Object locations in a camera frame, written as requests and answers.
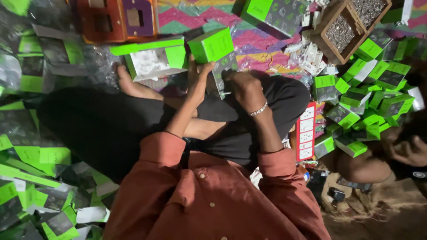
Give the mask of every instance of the rust orange shirt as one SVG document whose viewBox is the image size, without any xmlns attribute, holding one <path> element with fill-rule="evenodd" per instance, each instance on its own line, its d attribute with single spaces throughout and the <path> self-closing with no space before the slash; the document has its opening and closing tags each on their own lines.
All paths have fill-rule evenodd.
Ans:
<svg viewBox="0 0 427 240">
<path fill-rule="evenodd" d="M 291 149 L 259 155 L 258 190 L 238 168 L 201 152 L 191 152 L 188 169 L 180 169 L 185 141 L 172 134 L 152 134 L 140 147 L 106 240 L 330 239 Z"/>
</svg>

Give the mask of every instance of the electrical socket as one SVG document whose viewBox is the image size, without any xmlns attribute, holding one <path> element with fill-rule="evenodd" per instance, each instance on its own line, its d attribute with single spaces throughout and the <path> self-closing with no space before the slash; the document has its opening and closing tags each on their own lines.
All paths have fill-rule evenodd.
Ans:
<svg viewBox="0 0 427 240">
<path fill-rule="evenodd" d="M 314 118 L 299 122 L 299 132 L 307 132 L 313 130 Z"/>
<path fill-rule="evenodd" d="M 305 143 L 305 142 L 312 141 L 312 140 L 313 140 L 313 131 L 300 133 L 300 135 L 299 135 L 299 142 L 300 143 Z"/>
<path fill-rule="evenodd" d="M 306 120 L 314 117 L 314 107 L 307 108 L 304 113 L 301 115 L 301 120 Z"/>
<path fill-rule="evenodd" d="M 306 149 L 306 148 L 312 148 L 313 147 L 313 142 L 308 142 L 308 143 L 302 143 L 299 145 L 299 149 Z"/>
<path fill-rule="evenodd" d="M 299 151 L 299 159 L 311 158 L 313 157 L 313 149 L 307 148 Z"/>
</svg>

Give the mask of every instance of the hand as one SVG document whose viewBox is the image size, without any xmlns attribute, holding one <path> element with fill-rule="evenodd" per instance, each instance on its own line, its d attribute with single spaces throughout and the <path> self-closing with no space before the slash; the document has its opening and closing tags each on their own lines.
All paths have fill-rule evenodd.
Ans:
<svg viewBox="0 0 427 240">
<path fill-rule="evenodd" d="M 260 80 L 254 78 L 249 73 L 242 72 L 233 74 L 227 80 L 233 82 L 236 100 L 246 112 L 252 113 L 264 106 L 266 98 Z"/>
<path fill-rule="evenodd" d="M 418 136 L 397 145 L 388 144 L 386 151 L 393 159 L 414 167 L 427 166 L 427 144 Z"/>
<path fill-rule="evenodd" d="M 215 67 L 215 62 L 212 61 L 203 65 L 200 73 L 198 73 L 193 55 L 190 55 L 188 62 L 188 80 L 191 86 L 188 88 L 186 101 L 193 102 L 198 106 L 205 99 L 206 81 L 208 79 L 208 74 Z"/>
</svg>

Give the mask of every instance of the wooden crate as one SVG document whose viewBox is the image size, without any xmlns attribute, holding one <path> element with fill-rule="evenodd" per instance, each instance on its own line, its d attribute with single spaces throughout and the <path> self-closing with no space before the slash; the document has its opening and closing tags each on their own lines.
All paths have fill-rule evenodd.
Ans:
<svg viewBox="0 0 427 240">
<path fill-rule="evenodd" d="M 311 39 L 314 43 L 317 44 L 320 50 L 323 51 L 324 55 L 327 56 L 329 63 L 345 64 L 350 59 L 351 55 L 353 55 L 353 53 L 360 47 L 360 45 L 372 32 L 375 25 L 392 6 L 391 0 L 383 1 L 386 3 L 386 6 L 377 19 L 374 20 L 371 26 L 368 27 L 368 29 L 363 25 L 363 22 L 359 18 L 355 7 L 351 3 L 351 0 L 339 0 L 327 8 L 322 21 L 316 27 L 316 30 L 314 31 Z M 326 32 L 330 29 L 332 24 L 340 15 L 342 15 L 348 21 L 354 31 L 354 34 L 356 35 L 342 53 L 338 52 L 338 50 L 326 36 Z"/>
</svg>

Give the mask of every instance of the zigzag pattern rug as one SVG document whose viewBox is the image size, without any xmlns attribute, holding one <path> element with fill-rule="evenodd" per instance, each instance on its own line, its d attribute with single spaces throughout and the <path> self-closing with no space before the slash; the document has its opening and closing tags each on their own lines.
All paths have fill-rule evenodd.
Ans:
<svg viewBox="0 0 427 240">
<path fill-rule="evenodd" d="M 181 0 L 159 1 L 158 16 L 162 34 L 183 34 L 199 29 L 199 35 L 220 27 L 233 29 L 232 38 L 236 49 L 240 69 L 260 70 L 279 73 L 288 77 L 298 77 L 299 69 L 289 70 L 289 55 L 283 54 L 281 48 L 300 39 L 299 34 L 293 38 L 279 40 L 270 31 L 257 28 L 256 23 L 242 20 L 239 15 L 245 0 Z M 315 4 L 310 6 L 314 11 Z M 409 26 L 398 29 L 392 24 L 378 24 L 377 28 L 390 29 L 393 37 L 417 36 L 427 34 L 427 0 L 414 0 L 412 18 Z M 164 81 L 149 83 L 150 87 L 159 89 Z"/>
</svg>

